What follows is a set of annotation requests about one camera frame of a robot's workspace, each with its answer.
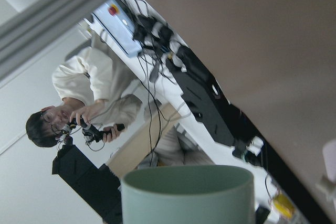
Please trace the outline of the green cup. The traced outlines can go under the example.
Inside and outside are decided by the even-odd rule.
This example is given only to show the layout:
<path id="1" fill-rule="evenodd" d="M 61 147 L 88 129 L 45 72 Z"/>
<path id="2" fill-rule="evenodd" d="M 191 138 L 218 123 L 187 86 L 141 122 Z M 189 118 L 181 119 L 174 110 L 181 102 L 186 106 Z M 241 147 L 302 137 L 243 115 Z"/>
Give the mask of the green cup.
<path id="1" fill-rule="evenodd" d="M 135 170 L 121 180 L 123 223 L 255 223 L 254 177 L 226 165 Z"/>

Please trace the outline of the black controller device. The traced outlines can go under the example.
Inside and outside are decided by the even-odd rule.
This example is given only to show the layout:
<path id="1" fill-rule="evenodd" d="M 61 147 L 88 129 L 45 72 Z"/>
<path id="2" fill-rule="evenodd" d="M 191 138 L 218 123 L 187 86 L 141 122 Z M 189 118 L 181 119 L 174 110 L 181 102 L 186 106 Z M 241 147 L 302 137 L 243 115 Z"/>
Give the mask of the black controller device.
<path id="1" fill-rule="evenodd" d="M 180 46 L 177 54 L 186 71 L 183 72 L 172 60 L 166 66 L 183 91 L 182 99 L 202 123 L 212 139 L 226 146 L 233 146 L 233 156 L 255 163 L 261 158 L 247 149 L 258 130 L 246 114 L 230 104 L 215 77 L 187 46 Z"/>

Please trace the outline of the person in white sweater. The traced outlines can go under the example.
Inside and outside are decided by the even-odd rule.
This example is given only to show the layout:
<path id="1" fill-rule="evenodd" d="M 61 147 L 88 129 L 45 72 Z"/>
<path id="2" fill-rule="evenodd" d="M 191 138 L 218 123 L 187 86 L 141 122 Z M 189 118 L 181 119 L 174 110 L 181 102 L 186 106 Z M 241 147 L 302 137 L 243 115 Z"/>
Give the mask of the person in white sweater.
<path id="1" fill-rule="evenodd" d="M 38 147 L 54 147 L 67 123 L 84 121 L 103 126 L 105 143 L 115 140 L 121 134 L 118 125 L 132 124 L 142 104 L 134 94 L 123 94 L 135 79 L 113 51 L 86 47 L 52 74 L 62 104 L 32 114 L 26 122 L 28 138 Z"/>

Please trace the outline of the teach pendant with red button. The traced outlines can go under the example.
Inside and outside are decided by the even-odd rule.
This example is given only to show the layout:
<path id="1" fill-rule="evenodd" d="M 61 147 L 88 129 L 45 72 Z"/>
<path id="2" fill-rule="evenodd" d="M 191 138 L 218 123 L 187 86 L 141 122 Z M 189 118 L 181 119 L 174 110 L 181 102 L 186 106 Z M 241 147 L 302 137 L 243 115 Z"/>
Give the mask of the teach pendant with red button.
<path id="1" fill-rule="evenodd" d="M 92 14 L 124 53 L 133 58 L 142 48 L 138 41 L 133 40 L 134 23 L 120 4 L 122 2 L 119 0 L 107 0 Z"/>

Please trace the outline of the yellow object on desk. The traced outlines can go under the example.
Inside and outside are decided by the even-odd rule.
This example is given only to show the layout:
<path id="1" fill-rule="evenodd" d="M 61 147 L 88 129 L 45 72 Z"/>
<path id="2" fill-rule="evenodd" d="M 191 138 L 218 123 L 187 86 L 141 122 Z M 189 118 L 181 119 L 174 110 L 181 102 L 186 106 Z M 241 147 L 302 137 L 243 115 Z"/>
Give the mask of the yellow object on desk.
<path id="1" fill-rule="evenodd" d="M 284 218 L 291 219 L 294 216 L 295 213 L 295 207 L 291 203 L 291 201 L 288 199 L 287 196 L 285 196 L 282 193 L 279 193 L 275 195 L 272 198 L 272 205 L 275 208 L 275 210 Z"/>

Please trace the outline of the aluminium frame bar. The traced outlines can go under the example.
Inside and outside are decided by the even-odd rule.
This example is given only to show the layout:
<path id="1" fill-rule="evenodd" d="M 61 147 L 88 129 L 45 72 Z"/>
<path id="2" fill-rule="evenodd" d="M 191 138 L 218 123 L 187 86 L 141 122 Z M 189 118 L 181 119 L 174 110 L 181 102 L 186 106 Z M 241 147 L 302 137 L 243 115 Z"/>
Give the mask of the aluminium frame bar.
<path id="1" fill-rule="evenodd" d="M 4 79 L 106 0 L 39 0 L 1 25 Z"/>

